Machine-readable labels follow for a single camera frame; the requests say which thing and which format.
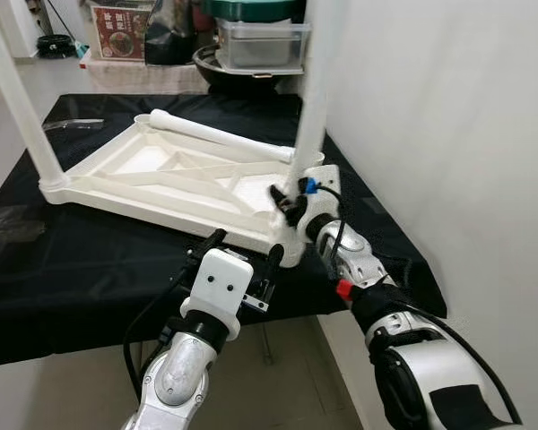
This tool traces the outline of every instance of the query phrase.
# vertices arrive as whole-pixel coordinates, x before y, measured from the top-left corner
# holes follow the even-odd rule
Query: white wall
[[[36,55],[36,40],[41,34],[24,0],[0,0],[0,27],[13,57]]]
[[[538,429],[538,0],[351,4],[328,131]],[[361,344],[336,343],[374,410]]]

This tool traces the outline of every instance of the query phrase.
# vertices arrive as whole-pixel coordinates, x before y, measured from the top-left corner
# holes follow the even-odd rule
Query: plastic container
[[[309,24],[270,24],[217,20],[217,61],[234,74],[301,74]]]

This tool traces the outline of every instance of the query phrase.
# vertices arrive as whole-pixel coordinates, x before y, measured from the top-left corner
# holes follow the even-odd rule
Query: table
[[[59,98],[46,122],[105,120],[100,130],[48,132],[62,168],[68,169],[125,130],[134,116],[153,108],[261,142],[293,145],[300,107],[292,95],[70,94]],[[446,306],[421,254],[328,137],[324,153],[326,163],[340,167],[348,222],[425,309],[445,316]],[[73,203],[46,203],[25,152],[0,189],[0,365],[121,343],[126,326],[167,287],[186,250],[200,241]],[[240,252],[251,257],[254,267],[262,267],[262,256]],[[185,296],[182,290],[171,295],[140,324],[134,339],[156,338],[167,316],[178,314]],[[343,309],[325,268],[309,249],[298,267],[279,272],[269,312],[244,309],[240,320],[258,323]]]

